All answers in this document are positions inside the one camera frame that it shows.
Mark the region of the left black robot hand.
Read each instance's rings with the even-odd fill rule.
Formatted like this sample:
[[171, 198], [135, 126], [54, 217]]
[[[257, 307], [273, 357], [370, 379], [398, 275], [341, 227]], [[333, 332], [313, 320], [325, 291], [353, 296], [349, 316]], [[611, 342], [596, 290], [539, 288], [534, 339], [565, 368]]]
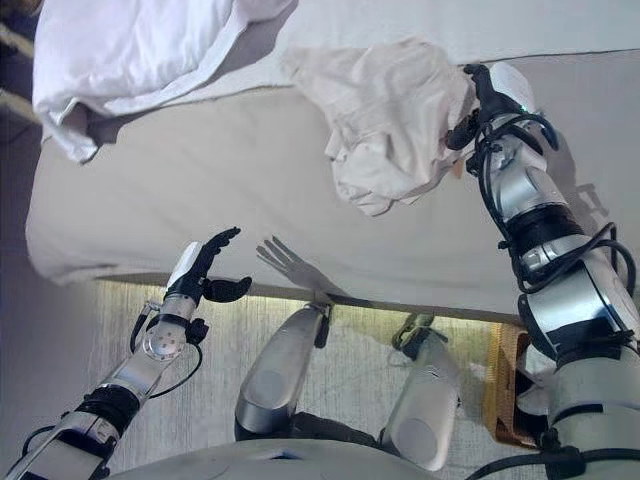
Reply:
[[167, 282], [165, 296], [182, 295], [199, 305], [200, 300], [231, 303], [246, 295], [251, 277], [238, 281], [208, 278], [215, 257], [241, 232], [238, 227], [222, 231], [206, 243], [192, 242], [184, 251]]

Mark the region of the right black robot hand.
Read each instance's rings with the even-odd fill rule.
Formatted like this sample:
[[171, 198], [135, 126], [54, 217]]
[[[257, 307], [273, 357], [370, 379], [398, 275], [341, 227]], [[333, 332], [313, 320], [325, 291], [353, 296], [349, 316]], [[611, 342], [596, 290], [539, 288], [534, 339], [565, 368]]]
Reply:
[[463, 72], [473, 82], [472, 109], [446, 135], [446, 147], [458, 151], [475, 137], [482, 124], [501, 115], [529, 113], [534, 110], [529, 81], [511, 64], [500, 61], [491, 67], [467, 64]]

